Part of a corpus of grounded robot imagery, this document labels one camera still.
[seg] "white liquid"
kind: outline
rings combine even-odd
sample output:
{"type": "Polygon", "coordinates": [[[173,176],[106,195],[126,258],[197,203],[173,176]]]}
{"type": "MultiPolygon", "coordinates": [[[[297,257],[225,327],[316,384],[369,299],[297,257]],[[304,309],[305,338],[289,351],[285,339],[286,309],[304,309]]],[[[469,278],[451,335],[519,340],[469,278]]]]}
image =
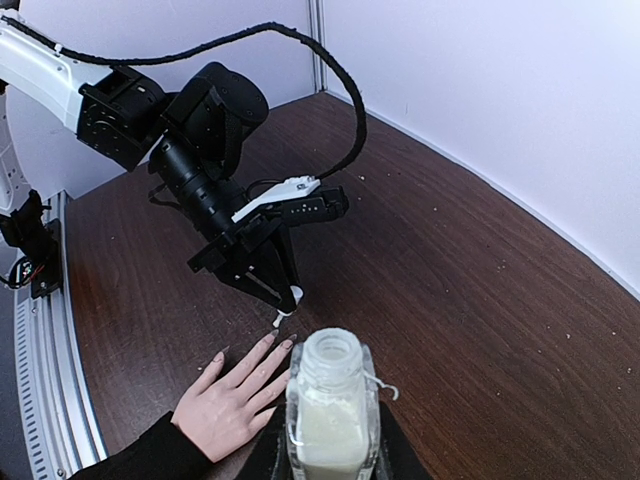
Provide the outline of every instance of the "white liquid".
{"type": "Polygon", "coordinates": [[[359,405],[319,406],[302,397],[298,418],[298,458],[307,480],[356,480],[369,449],[359,405]]]}

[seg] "glass jar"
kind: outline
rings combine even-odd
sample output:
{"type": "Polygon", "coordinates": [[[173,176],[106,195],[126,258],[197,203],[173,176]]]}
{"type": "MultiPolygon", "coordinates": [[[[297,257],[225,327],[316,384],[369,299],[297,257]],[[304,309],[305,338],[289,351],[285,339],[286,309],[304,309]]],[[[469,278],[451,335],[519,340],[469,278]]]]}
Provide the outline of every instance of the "glass jar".
{"type": "Polygon", "coordinates": [[[299,344],[287,387],[288,451],[295,480],[368,480],[380,444],[371,352],[327,328],[299,344]]]}

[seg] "hand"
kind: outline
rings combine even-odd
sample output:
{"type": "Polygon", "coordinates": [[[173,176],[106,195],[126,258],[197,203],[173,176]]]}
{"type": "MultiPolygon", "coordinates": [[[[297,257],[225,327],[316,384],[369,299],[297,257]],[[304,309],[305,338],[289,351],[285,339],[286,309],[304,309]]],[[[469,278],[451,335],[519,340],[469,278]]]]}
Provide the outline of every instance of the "hand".
{"type": "Polygon", "coordinates": [[[209,460],[219,462],[248,443],[266,427],[275,408],[261,412],[287,387],[289,370],[263,388],[287,357],[295,336],[288,338],[262,363],[275,342],[277,330],[260,340],[227,375],[219,352],[186,391],[171,419],[209,460]]]}

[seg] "wooden table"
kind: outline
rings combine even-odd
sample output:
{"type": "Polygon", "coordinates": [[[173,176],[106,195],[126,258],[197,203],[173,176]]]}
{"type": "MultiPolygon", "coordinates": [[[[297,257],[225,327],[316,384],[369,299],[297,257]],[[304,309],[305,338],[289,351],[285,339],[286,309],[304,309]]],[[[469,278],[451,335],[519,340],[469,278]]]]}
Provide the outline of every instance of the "wooden table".
{"type": "MultiPolygon", "coordinates": [[[[247,142],[237,178],[320,172],[348,150],[353,123],[325,94],[278,108],[247,142]]],[[[78,338],[111,453],[174,408],[215,352],[231,345],[237,360],[274,317],[191,273],[204,240],[146,201],[158,183],[140,168],[68,209],[78,338]]],[[[283,335],[337,325],[368,343],[436,478],[640,477],[631,295],[482,180],[379,121],[329,183],[352,208],[295,232],[307,296],[283,335]]],[[[215,478],[233,478],[242,461],[215,478]]]]}

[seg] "fingernail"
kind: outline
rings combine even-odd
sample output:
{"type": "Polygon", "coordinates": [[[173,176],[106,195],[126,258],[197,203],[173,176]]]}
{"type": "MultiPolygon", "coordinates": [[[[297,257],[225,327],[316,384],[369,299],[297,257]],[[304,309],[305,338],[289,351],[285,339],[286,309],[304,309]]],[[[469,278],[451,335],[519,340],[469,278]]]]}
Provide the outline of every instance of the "fingernail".
{"type": "Polygon", "coordinates": [[[222,360],[224,360],[224,356],[225,356],[225,355],[227,354],[227,352],[229,351],[229,347],[230,347],[230,346],[231,346],[231,345],[227,345],[227,346],[226,346],[226,347],[224,347],[222,350],[220,350],[220,351],[218,352],[218,354],[217,354],[215,357],[213,357],[213,361],[217,363],[217,362],[221,362],[222,360]]]}
{"type": "Polygon", "coordinates": [[[293,342],[296,341],[296,338],[298,338],[298,335],[294,333],[284,342],[282,342],[282,348],[284,348],[285,350],[291,350],[291,347],[293,347],[293,342]]]}

